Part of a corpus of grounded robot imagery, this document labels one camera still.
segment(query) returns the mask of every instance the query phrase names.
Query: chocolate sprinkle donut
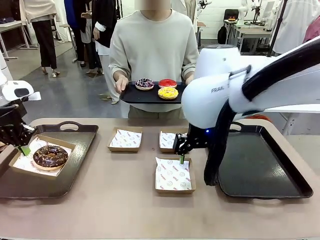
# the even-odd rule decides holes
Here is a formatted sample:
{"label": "chocolate sprinkle donut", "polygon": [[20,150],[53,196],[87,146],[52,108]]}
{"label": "chocolate sprinkle donut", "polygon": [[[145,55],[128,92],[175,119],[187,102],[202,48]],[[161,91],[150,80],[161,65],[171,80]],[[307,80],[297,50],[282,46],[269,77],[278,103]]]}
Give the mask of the chocolate sprinkle donut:
{"label": "chocolate sprinkle donut", "polygon": [[155,83],[150,78],[140,78],[138,81],[135,82],[135,85],[142,88],[150,88],[154,86]]}
{"label": "chocolate sprinkle donut", "polygon": [[56,168],[66,163],[68,153],[60,146],[43,146],[33,155],[36,164],[44,168]]}

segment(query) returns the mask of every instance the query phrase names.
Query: hand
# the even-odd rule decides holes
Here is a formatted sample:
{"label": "hand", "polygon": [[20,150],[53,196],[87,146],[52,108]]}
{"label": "hand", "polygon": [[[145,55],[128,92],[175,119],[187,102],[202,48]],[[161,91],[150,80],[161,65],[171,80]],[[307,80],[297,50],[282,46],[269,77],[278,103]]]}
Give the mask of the hand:
{"label": "hand", "polygon": [[99,40],[100,38],[100,31],[96,27],[93,29],[93,36],[95,40]]}
{"label": "hand", "polygon": [[126,86],[128,84],[129,84],[128,78],[126,78],[125,76],[120,76],[118,81],[116,81],[115,83],[115,91],[118,94],[121,94],[126,89]]}
{"label": "hand", "polygon": [[81,13],[81,18],[92,19],[92,14],[91,14],[91,12],[83,12],[83,13]]}
{"label": "hand", "polygon": [[185,84],[188,85],[189,83],[191,83],[191,81],[193,79],[195,79],[195,74],[194,72],[189,72],[186,76],[185,76]]}

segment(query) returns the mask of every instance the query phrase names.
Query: yellow donut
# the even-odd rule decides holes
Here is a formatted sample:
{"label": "yellow donut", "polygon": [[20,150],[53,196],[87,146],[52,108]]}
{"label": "yellow donut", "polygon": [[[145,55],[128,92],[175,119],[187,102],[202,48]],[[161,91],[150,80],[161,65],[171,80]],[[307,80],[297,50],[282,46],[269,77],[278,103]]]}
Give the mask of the yellow donut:
{"label": "yellow donut", "polygon": [[176,99],[178,94],[178,90],[170,86],[160,88],[158,91],[159,97],[166,100]]}

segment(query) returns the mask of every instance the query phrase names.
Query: backpack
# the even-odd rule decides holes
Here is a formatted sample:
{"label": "backpack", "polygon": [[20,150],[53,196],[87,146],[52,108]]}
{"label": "backpack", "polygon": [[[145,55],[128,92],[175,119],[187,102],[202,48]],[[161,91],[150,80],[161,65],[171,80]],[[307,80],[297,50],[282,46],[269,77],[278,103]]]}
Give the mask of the backpack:
{"label": "backpack", "polygon": [[218,31],[218,44],[226,44],[227,40],[227,28],[222,26]]}

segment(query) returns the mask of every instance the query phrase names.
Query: beige sweatshirt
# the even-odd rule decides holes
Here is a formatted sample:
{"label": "beige sweatshirt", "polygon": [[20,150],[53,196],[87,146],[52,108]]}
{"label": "beige sweatshirt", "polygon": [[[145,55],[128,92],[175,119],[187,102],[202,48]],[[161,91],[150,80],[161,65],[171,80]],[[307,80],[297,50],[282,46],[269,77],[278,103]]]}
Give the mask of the beige sweatshirt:
{"label": "beige sweatshirt", "polygon": [[27,21],[46,15],[55,16],[56,21],[60,21],[54,0],[19,0],[19,3],[21,21],[24,25]]}
{"label": "beige sweatshirt", "polygon": [[[150,78],[155,82],[181,82],[195,71],[199,56],[196,35],[189,17],[172,11],[164,21],[151,21],[140,11],[122,18],[115,26],[110,44],[110,69],[123,71],[129,80]],[[133,104],[154,113],[168,112],[179,104]]]}

